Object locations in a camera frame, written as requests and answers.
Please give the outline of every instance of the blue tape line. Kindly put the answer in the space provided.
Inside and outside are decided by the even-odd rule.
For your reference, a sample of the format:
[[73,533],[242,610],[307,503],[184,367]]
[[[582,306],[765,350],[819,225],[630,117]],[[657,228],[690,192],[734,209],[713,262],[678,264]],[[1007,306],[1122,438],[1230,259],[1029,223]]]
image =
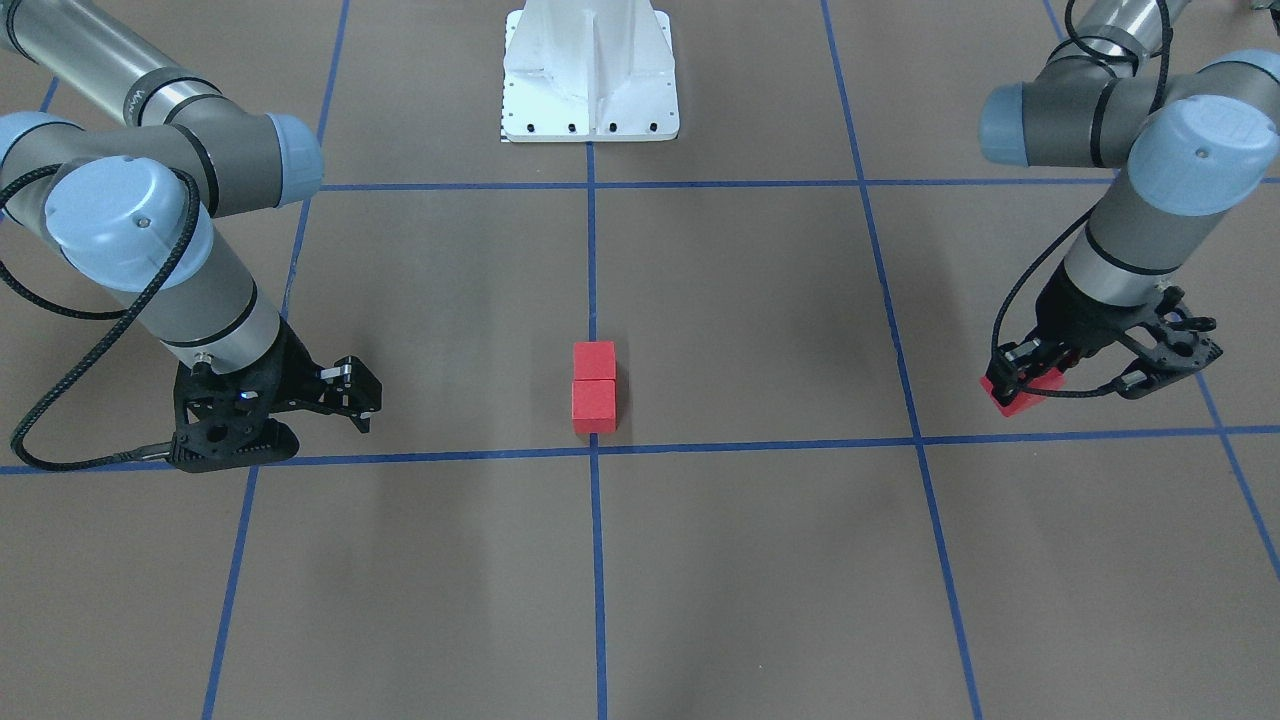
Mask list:
[[1238,425],[1226,428],[1229,436],[1274,436],[1280,433],[1280,425]]
[[673,455],[699,452],[765,452],[771,450],[847,450],[870,447],[909,447],[913,438],[799,439],[762,442],[712,442],[669,445],[614,445],[600,447],[600,455]]
[[351,13],[351,0],[342,0],[338,14],[338,31],[333,41],[333,55],[329,59],[329,78],[325,81],[324,101],[320,104],[320,122],[316,124],[316,140],[324,145],[324,132],[329,127],[329,105],[333,102],[333,86],[338,82],[338,64],[342,61],[342,45],[347,36],[347,15]]
[[604,618],[604,530],[600,516],[600,438],[591,433],[591,560],[595,584],[595,716],[609,717],[609,675]]
[[49,90],[45,91],[45,99],[40,102],[40,111],[47,113],[49,106],[54,104],[54,94],[58,92],[58,78],[49,81]]
[[911,392],[911,378],[906,369],[906,355],[902,351],[902,340],[899,333],[897,319],[893,313],[893,296],[890,290],[888,274],[884,270],[884,258],[881,252],[879,234],[876,229],[876,215],[872,211],[870,192],[868,191],[863,170],[861,151],[858,146],[858,132],[854,127],[854,114],[849,104],[849,91],[845,85],[845,72],[840,60],[840,50],[836,46],[836,29],[831,19],[831,6],[827,0],[822,0],[823,22],[827,26],[827,45],[831,50],[831,63],[836,73],[836,86],[840,90],[840,105],[845,113],[845,128],[849,132],[849,147],[854,156],[854,170],[858,173],[859,193],[863,200],[863,211],[867,215],[867,232],[872,242],[872,255],[876,259],[876,275],[879,278],[881,291],[884,296],[884,313],[888,318],[890,338],[893,342],[893,351],[897,355],[897,373],[902,383],[902,397],[906,404],[906,414],[911,423],[911,439],[915,445],[916,460],[920,465],[920,479],[924,483],[924,495],[929,505],[929,518],[933,523],[933,539],[937,543],[938,562],[942,570],[942,582],[947,591],[947,603],[951,607],[951,624],[955,629],[956,648],[960,653],[960,664],[964,667],[965,685],[969,691],[969,706],[974,720],[982,720],[982,702],[978,697],[978,683],[974,678],[973,662],[969,657],[969,642],[964,629],[964,616],[960,612],[960,598],[956,593],[955,580],[951,575],[951,561],[947,555],[946,536],[942,532],[942,519],[937,507],[937,498],[933,495],[933,480],[929,473],[929,461],[925,456],[924,445],[920,442],[920,421],[915,411],[915,398]]
[[[1280,425],[1238,425],[1221,432],[1229,436],[1270,436],[1280,434]],[[1111,439],[1149,439],[1176,437],[1213,437],[1217,428],[1146,428],[1133,430],[1073,430],[1059,433],[1009,433],[977,436],[934,436],[934,437],[886,437],[886,438],[841,438],[841,439],[800,439],[800,441],[750,441],[750,442],[708,442],[708,443],[659,443],[659,445],[613,445],[600,446],[599,454],[613,455],[675,455],[675,454],[716,454],[716,452],[764,452],[796,450],[859,450],[876,447],[911,447],[916,443],[925,447],[952,445],[1000,445],[1020,442],[1098,442]],[[591,454],[589,447],[545,447],[516,450],[477,450],[442,452],[398,452],[383,455],[316,455],[298,456],[273,468],[297,468],[317,465],[383,465],[398,462],[460,462],[467,460],[526,460],[543,457],[585,457]],[[165,462],[125,462],[108,468],[92,468],[70,473],[125,473],[125,471],[177,471]],[[27,465],[3,465],[0,475],[65,475],[67,473],[45,473]]]
[[538,457],[582,457],[586,447],[548,447],[532,450],[481,450],[453,452],[401,452],[389,455],[330,455],[293,457],[274,466],[305,468],[316,465],[392,465],[397,462],[458,462],[465,460],[527,460]]
[[1244,469],[1240,466],[1240,460],[1235,456],[1235,447],[1231,446],[1231,438],[1226,432],[1226,427],[1222,424],[1222,416],[1217,411],[1217,402],[1213,401],[1213,393],[1208,389],[1208,382],[1204,380],[1203,374],[1196,374],[1196,382],[1199,383],[1201,395],[1204,396],[1204,405],[1208,407],[1208,414],[1213,418],[1213,427],[1217,428],[1219,439],[1222,441],[1222,450],[1226,451],[1226,459],[1231,464],[1231,471],[1235,473],[1235,482],[1240,487],[1240,495],[1244,496],[1244,503],[1249,507],[1249,515],[1253,516],[1253,525],[1258,530],[1258,537],[1262,538],[1262,547],[1267,551],[1267,557],[1271,560],[1271,570],[1275,573],[1276,579],[1280,580],[1280,555],[1276,553],[1275,542],[1271,541],[1271,533],[1267,532],[1267,524],[1262,519],[1262,511],[1258,509],[1257,501],[1253,498],[1253,488],[1249,487],[1248,478],[1244,477]]
[[855,187],[856,179],[636,181],[602,182],[602,190],[692,190],[703,187]]
[[922,445],[997,445],[1009,442],[1082,442],[1107,439],[1144,439],[1167,437],[1212,437],[1215,428],[1148,428],[1134,430],[1075,430],[1062,433],[1010,433],[991,436],[937,436],[920,438]]
[[[347,35],[347,15],[351,13],[351,0],[342,0],[338,15],[338,31],[333,40],[333,55],[329,58],[329,77],[325,81],[324,100],[320,102],[320,120],[316,123],[316,140],[324,145],[325,128],[329,127],[329,106],[333,104],[333,86],[338,82],[338,65],[342,61],[342,44]],[[293,251],[289,255],[289,274],[284,279],[284,297],[280,299],[280,316],[289,319],[289,301],[293,299],[293,282],[298,277],[298,261],[302,259],[302,243],[307,234],[307,220],[311,218],[311,197],[302,201],[298,213],[298,229],[293,236]]]
[[1114,176],[1105,178],[904,178],[904,179],[868,179],[863,184],[870,187],[902,187],[902,186],[960,186],[960,187],[991,187],[1010,184],[1111,184]]
[[586,190],[585,182],[375,182],[321,184],[320,192],[431,192],[448,190]]
[[595,302],[595,143],[586,143],[586,338],[595,341],[598,305]]
[[[991,187],[1018,184],[1111,184],[1114,174],[1105,178],[879,178],[879,179],[754,179],[754,181],[637,181],[595,182],[595,190],[695,190],[695,188],[768,188],[768,187],[911,187],[960,186]],[[1280,182],[1267,178],[1263,182]],[[320,186],[320,192],[440,192],[475,190],[588,190],[586,182],[385,182],[333,183]]]
[[205,708],[201,720],[212,720],[214,706],[218,702],[218,684],[223,675],[223,659],[227,656],[227,637],[230,634],[232,612],[236,609],[236,588],[239,587],[239,570],[244,560],[244,539],[248,537],[248,519],[253,512],[253,496],[257,493],[257,468],[251,468],[244,483],[244,500],[241,502],[241,519],[236,528],[236,546],[232,550],[232,566],[227,573],[227,593],[223,596],[223,615],[218,620],[218,639],[214,642],[214,660],[209,667],[209,684],[205,687]]
[[1053,35],[1057,36],[1057,41],[1062,42],[1066,40],[1066,31],[1062,29],[1062,23],[1057,20],[1057,12],[1053,10],[1053,4],[1050,0],[1043,0],[1044,12],[1048,13],[1048,22],[1053,23]]
[[938,497],[933,492],[933,473],[929,471],[929,459],[924,446],[916,443],[915,460],[920,465],[924,479],[924,500],[929,506],[929,523],[933,525],[933,542],[938,551],[938,565],[942,568],[942,584],[947,589],[947,607],[951,610],[951,625],[955,628],[956,648],[960,652],[960,665],[964,671],[964,684],[969,689],[969,706],[975,720],[982,720],[982,701],[978,697],[978,680],[973,673],[969,656],[969,637],[964,629],[964,615],[960,612],[960,596],[956,592],[955,575],[951,571],[951,553],[947,552],[947,536],[942,529],[942,512],[938,510]]

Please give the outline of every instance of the blue joint cap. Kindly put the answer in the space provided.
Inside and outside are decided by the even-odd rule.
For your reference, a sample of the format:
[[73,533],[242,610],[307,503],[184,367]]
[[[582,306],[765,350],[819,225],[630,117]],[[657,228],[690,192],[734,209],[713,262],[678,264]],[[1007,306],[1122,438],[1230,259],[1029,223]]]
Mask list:
[[1247,65],[1253,65],[1254,68],[1258,68],[1271,76],[1276,82],[1280,82],[1280,54],[1270,50],[1236,50],[1235,53],[1222,55],[1204,67],[1208,68],[1219,63],[1244,63]]
[[1129,179],[1152,206],[1201,217],[1231,209],[1262,182],[1280,137],[1262,110],[1194,95],[1160,113],[1129,152]]
[[[214,247],[214,223],[201,205],[187,252],[164,283],[196,274]],[[187,215],[187,190],[150,158],[102,158],[67,174],[45,201],[45,225],[63,255],[91,281],[142,292],[173,252]]]
[[280,202],[283,208],[311,197],[324,182],[324,155],[311,128],[293,115],[268,113],[280,141]]
[[1023,83],[997,87],[982,109],[978,126],[982,156],[1001,165],[1028,167],[1023,126]]
[[18,141],[24,135],[41,126],[54,124],[79,128],[76,123],[64,120],[58,115],[50,115],[49,113],[13,113],[0,118],[0,164],[4,164],[4,159],[9,156],[9,151],[13,150],[14,145],[18,145]]

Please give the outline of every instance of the stacked blocks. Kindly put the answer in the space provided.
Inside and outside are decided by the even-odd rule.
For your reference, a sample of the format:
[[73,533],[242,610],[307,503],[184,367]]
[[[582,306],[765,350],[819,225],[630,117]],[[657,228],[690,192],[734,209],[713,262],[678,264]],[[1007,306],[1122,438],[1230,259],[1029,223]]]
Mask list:
[[618,429],[618,359],[612,342],[573,343],[573,432]]

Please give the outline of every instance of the white pedestal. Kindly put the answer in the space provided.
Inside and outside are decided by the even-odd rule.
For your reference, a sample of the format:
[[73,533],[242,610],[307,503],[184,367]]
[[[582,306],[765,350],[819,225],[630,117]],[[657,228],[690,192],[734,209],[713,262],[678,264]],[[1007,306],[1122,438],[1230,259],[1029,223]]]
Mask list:
[[649,0],[527,0],[507,15],[502,135],[637,142],[680,132],[671,19]]

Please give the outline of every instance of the red wooden block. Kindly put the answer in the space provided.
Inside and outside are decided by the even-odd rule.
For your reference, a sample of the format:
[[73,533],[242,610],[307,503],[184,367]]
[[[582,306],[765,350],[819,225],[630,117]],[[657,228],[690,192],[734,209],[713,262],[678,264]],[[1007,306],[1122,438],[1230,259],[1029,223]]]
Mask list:
[[[1015,397],[1014,401],[1010,402],[1007,406],[1001,405],[998,401],[996,401],[995,395],[992,395],[993,387],[991,384],[991,380],[988,380],[987,377],[983,375],[979,382],[982,383],[982,389],[987,391],[987,395],[991,397],[991,401],[996,404],[996,410],[1000,410],[1000,414],[1004,415],[1005,418],[1012,418],[1014,415],[1021,413],[1023,410],[1027,410],[1028,407],[1039,405],[1041,402],[1048,400],[1043,395],[1032,395],[1029,392],[1020,392],[1018,393],[1018,397]],[[1062,372],[1059,370],[1057,368],[1053,368],[1048,373],[1044,373],[1043,375],[1028,383],[1029,387],[1037,389],[1062,389],[1062,386],[1065,384],[1066,384],[1066,377],[1062,375]]]
[[612,433],[618,429],[614,380],[573,380],[573,432]]
[[575,380],[618,379],[618,355],[613,341],[573,343]]

